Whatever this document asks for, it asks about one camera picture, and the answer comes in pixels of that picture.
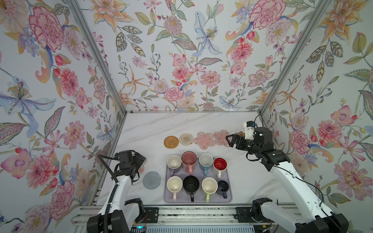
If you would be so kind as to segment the colourful patterned round coaster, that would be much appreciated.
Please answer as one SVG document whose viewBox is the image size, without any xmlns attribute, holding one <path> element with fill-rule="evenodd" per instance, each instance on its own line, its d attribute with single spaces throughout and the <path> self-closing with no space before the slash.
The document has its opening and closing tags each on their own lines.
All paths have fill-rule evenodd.
<svg viewBox="0 0 373 233">
<path fill-rule="evenodd" d="M 189 146 L 194 142 L 194 137 L 192 134 L 184 133 L 180 135 L 179 142 L 183 146 Z"/>
</svg>

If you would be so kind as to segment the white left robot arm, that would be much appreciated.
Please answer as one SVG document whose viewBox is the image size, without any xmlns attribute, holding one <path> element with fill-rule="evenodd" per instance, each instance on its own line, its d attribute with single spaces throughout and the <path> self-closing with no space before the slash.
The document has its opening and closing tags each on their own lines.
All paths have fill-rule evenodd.
<svg viewBox="0 0 373 233">
<path fill-rule="evenodd" d="M 98 155 L 98 158 L 110 173 L 113 184 L 99 213 L 88 219 L 86 230 L 88 233 L 129 233 L 133 224 L 146 217 L 142 200 L 128 198 L 146 157 L 134 150 L 125 150 L 114 157 Z"/>
</svg>

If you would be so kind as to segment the dark navy small mug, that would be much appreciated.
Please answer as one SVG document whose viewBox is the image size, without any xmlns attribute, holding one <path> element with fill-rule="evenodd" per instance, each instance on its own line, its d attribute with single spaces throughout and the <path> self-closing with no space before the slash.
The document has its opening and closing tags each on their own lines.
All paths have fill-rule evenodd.
<svg viewBox="0 0 373 233">
<path fill-rule="evenodd" d="M 228 182 L 224 181 L 224 180 L 220 180 L 218 181 L 218 189 L 217 189 L 217 194 L 222 196 L 224 199 L 227 199 L 227 194 L 228 194 L 228 191 L 229 191 L 229 184 Z"/>
</svg>

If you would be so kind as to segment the grey round coaster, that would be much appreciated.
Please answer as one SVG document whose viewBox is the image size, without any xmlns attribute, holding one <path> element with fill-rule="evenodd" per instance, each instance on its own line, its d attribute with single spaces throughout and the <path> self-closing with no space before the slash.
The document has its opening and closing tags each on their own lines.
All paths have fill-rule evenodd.
<svg viewBox="0 0 373 233">
<path fill-rule="evenodd" d="M 143 178 L 143 185 L 146 189 L 153 190 L 161 184 L 161 176 L 156 171 L 150 171 Z"/>
</svg>

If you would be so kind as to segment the woven tan round coaster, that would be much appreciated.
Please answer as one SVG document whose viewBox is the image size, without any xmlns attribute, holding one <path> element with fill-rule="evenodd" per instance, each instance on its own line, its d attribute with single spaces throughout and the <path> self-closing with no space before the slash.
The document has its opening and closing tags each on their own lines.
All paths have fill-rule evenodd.
<svg viewBox="0 0 373 233">
<path fill-rule="evenodd" d="M 168 149 L 174 149 L 179 145 L 179 139 L 175 136 L 168 136 L 164 139 L 164 146 Z"/>
</svg>

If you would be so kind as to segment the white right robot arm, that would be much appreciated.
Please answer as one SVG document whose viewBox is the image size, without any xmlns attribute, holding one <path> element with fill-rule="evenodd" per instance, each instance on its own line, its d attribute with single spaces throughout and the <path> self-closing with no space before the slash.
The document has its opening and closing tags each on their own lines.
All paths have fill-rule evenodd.
<svg viewBox="0 0 373 233">
<path fill-rule="evenodd" d="M 349 221 L 334 213 L 324 203 L 321 191 L 315 194 L 311 184 L 304 181 L 286 154 L 274 148 L 273 133 L 265 127 L 247 126 L 245 135 L 225 137 L 230 147 L 254 155 L 285 188 L 301 215 L 280 207 L 269 198 L 252 202 L 250 215 L 256 222 L 271 220 L 291 233 L 346 233 Z"/>
</svg>

